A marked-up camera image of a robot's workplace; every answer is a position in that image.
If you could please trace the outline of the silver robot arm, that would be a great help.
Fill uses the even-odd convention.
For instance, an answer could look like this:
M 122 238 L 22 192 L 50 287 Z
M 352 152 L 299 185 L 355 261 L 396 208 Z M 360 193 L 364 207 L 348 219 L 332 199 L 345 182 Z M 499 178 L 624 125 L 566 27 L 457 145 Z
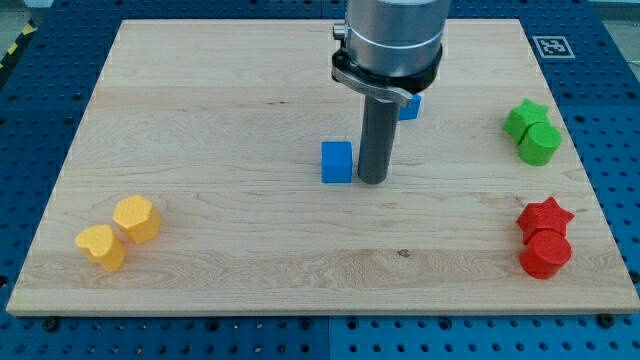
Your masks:
M 363 70 L 414 75 L 439 62 L 449 7 L 449 0 L 348 0 L 333 37 Z

